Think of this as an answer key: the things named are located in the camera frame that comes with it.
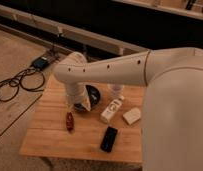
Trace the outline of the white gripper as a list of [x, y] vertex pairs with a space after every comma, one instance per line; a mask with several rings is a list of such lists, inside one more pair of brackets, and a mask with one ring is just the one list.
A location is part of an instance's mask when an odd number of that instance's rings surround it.
[[69, 110], [72, 110], [75, 104], [81, 104], [87, 111], [91, 110], [90, 99], [86, 90], [81, 93], [67, 95], [67, 106]]

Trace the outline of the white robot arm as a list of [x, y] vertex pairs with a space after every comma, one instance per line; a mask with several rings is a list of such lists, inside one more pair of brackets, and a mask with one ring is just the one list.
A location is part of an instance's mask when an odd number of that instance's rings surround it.
[[203, 171], [203, 49], [149, 50], [87, 62], [69, 54], [54, 69], [68, 101], [83, 101], [86, 82], [144, 86], [143, 171]]

